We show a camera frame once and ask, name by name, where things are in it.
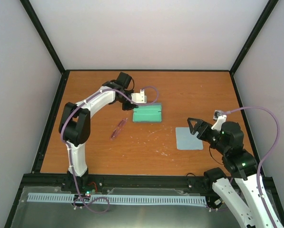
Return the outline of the light blue cleaning cloth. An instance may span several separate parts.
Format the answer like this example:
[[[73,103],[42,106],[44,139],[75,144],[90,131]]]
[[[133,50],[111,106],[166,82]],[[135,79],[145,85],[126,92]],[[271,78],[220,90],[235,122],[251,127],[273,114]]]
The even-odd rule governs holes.
[[[176,147],[178,150],[203,150],[203,142],[192,135],[188,127],[177,127]]]

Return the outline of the grey glasses case green lining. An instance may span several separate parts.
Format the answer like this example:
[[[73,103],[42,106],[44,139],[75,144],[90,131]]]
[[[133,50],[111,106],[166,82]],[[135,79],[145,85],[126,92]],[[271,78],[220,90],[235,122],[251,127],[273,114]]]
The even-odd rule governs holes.
[[[162,121],[162,104],[154,103],[135,108],[132,121],[135,123],[160,123]]]

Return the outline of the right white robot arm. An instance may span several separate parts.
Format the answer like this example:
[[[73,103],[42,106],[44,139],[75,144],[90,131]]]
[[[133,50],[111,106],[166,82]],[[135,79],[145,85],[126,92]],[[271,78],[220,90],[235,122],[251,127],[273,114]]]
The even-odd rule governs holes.
[[[215,124],[188,118],[190,133],[209,143],[209,147],[222,155],[222,164],[243,193],[236,193],[220,168],[204,172],[205,188],[215,192],[226,204],[242,228],[283,227],[266,194],[263,179],[258,173],[254,156],[244,149],[244,133],[239,123],[219,116]]]

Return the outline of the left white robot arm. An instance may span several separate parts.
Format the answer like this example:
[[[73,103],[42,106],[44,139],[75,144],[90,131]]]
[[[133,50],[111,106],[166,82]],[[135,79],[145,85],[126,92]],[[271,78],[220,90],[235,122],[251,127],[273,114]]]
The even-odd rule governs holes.
[[[105,82],[98,91],[86,99],[65,104],[59,133],[68,150],[68,171],[75,176],[71,184],[76,190],[84,191],[88,187],[88,178],[83,175],[88,171],[85,144],[91,133],[92,116],[104,106],[115,102],[120,102],[124,111],[136,108],[137,105],[130,101],[134,90],[128,89],[133,82],[130,75],[121,72],[116,80]]]

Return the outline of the pink translucent sunglasses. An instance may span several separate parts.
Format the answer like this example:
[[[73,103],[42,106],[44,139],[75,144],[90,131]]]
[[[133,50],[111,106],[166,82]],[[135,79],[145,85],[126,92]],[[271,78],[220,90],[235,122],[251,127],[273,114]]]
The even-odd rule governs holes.
[[[117,136],[120,134],[121,130],[123,129],[124,125],[127,123],[127,120],[128,118],[124,118],[117,124],[113,133],[110,136],[111,140],[115,140],[117,138]]]

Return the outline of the clear plastic sheet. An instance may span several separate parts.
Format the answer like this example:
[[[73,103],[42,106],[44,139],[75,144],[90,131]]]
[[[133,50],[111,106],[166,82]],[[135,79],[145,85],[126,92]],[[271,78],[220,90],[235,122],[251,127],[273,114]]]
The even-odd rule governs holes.
[[[90,205],[77,203],[27,202],[29,193],[61,193],[59,187],[25,187],[19,200],[13,228],[237,228],[230,210],[208,206],[180,205]],[[108,195],[201,196],[173,189],[108,190]]]

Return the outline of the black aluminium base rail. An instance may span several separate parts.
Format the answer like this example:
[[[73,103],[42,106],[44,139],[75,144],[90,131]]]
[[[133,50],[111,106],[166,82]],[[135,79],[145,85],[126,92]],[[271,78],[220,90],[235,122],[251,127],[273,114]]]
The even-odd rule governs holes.
[[[63,191],[76,192],[71,174],[30,173],[23,175],[23,187],[61,187]],[[80,191],[94,187],[98,192],[113,188],[176,189],[187,193],[212,193],[202,176],[140,176],[140,175],[88,175],[78,179]]]

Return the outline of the black enclosure frame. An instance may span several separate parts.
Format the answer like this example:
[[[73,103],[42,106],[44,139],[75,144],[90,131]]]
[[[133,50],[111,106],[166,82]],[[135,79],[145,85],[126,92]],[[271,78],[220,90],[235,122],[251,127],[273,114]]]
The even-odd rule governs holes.
[[[39,20],[31,2],[29,0],[20,0],[21,4],[24,7],[24,10],[26,11],[27,15],[29,16],[31,22],[33,23],[33,26],[35,27],[36,31],[38,32],[41,40],[43,41],[45,47],[47,48],[49,54],[51,55],[55,65],[57,66],[59,72],[61,73],[61,79],[59,81],[59,85],[57,88],[57,92],[55,94],[51,110],[49,113],[49,117],[45,126],[45,130],[43,133],[43,136],[40,141],[40,146],[38,148],[36,158],[34,159],[34,163],[32,166],[31,173],[24,174],[22,181],[20,183],[18,192],[16,194],[15,200],[13,202],[12,208],[10,210],[9,216],[7,218],[5,228],[10,228],[11,225],[14,225],[14,218],[16,211],[18,210],[19,205],[19,199],[23,192],[24,187],[28,186],[36,186],[36,184],[48,184],[49,186],[61,186],[61,177],[63,177],[65,174],[41,174],[40,168],[43,164],[43,159],[46,153],[47,145],[49,143],[49,136],[51,136],[51,133],[53,131],[53,123],[56,120],[57,117],[57,107],[59,107],[61,103],[62,96],[64,94],[66,84],[68,81],[68,77],[70,75],[70,72],[72,71],[118,71],[117,69],[68,69],[66,70],[64,66],[62,65],[49,37],[47,36],[47,33],[45,32],[45,29],[43,28],[43,25],[41,24],[41,21]],[[205,69],[132,69],[129,71],[141,71],[141,72],[228,72],[230,75],[230,79],[233,84],[234,92],[236,94],[237,102],[240,107],[242,107],[242,100],[238,92],[238,88],[234,79],[234,75],[236,70],[241,65],[243,59],[247,55],[249,49],[251,48],[252,44],[256,40],[257,36],[259,35],[261,29],[263,28],[264,24],[268,20],[269,16],[271,15],[272,11],[274,10],[275,6],[277,5],[278,0],[268,0],[266,3],[261,15],[259,16],[259,19],[257,20],[255,26],[253,27],[251,33],[249,34],[245,44],[243,45],[242,49],[240,50],[234,64],[232,65],[230,70],[205,70]],[[247,135],[249,138],[249,141],[252,146],[252,151],[254,155],[256,155],[256,160],[259,162],[259,154],[256,149],[256,145],[254,142],[254,139],[252,137],[251,128],[248,123],[248,119],[246,117],[245,111],[241,111],[241,115],[245,124],[245,127],[247,129]],[[284,225],[284,210],[282,207],[282,204],[280,202],[273,178],[265,177],[264,178],[265,186],[269,187],[271,192],[273,193],[273,202],[276,205],[277,212],[279,213],[279,216],[281,216],[281,222]]]

